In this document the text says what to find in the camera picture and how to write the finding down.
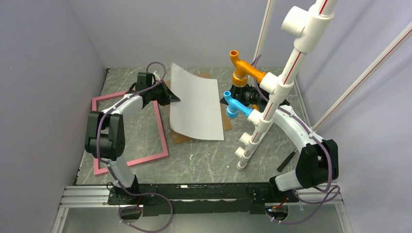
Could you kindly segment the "building and sky photo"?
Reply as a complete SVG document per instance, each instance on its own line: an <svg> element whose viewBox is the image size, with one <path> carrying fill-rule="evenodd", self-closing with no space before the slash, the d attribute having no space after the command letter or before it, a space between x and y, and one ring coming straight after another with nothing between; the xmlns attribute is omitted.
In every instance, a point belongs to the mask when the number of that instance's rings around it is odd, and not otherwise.
<svg viewBox="0 0 412 233"><path fill-rule="evenodd" d="M172 63L171 91L180 99L170 104L172 130L194 139L224 140L216 79L196 76Z"/></svg>

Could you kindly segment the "pink picture frame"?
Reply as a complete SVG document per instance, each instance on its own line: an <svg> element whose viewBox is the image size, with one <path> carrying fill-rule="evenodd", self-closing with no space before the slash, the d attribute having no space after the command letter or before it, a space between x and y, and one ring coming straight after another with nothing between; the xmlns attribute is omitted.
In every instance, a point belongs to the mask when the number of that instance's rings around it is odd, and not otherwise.
<svg viewBox="0 0 412 233"><path fill-rule="evenodd" d="M122 155L129 167L163 160L170 156L157 101L150 102L127 118L124 132L126 143Z"/></svg>

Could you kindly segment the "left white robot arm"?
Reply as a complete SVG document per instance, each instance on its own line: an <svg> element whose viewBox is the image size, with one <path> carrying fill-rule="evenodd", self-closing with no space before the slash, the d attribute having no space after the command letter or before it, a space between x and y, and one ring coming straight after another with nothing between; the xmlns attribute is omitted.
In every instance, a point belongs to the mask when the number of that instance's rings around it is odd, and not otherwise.
<svg viewBox="0 0 412 233"><path fill-rule="evenodd" d="M126 145L124 119L156 101L165 106L180 102L165 84L150 72L139 72L137 80L123 97L103 111L92 111L88 115L85 151L103 163L114 179L114 190L128 204L135 203L140 196L139 183L131 171L123 152Z"/></svg>

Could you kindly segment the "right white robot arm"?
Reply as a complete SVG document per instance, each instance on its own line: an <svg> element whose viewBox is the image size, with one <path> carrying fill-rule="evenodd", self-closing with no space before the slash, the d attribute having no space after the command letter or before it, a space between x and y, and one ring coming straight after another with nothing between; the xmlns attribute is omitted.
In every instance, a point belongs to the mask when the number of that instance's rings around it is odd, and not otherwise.
<svg viewBox="0 0 412 233"><path fill-rule="evenodd" d="M260 117L260 111L249 108L250 104L264 109L269 95L260 88L246 85L244 87L231 86L224 91L221 103L225 104L226 115L236 118L243 113L248 120L257 126L267 123ZM332 181L339 176L338 145L330 139L325 140L314 132L295 113L287 100L283 100L276 109L270 121L280 127L299 152L296 168L287 173L269 179L268 196L273 201L280 201L287 191L300 188L313 188L325 183L323 192L330 189Z"/></svg>

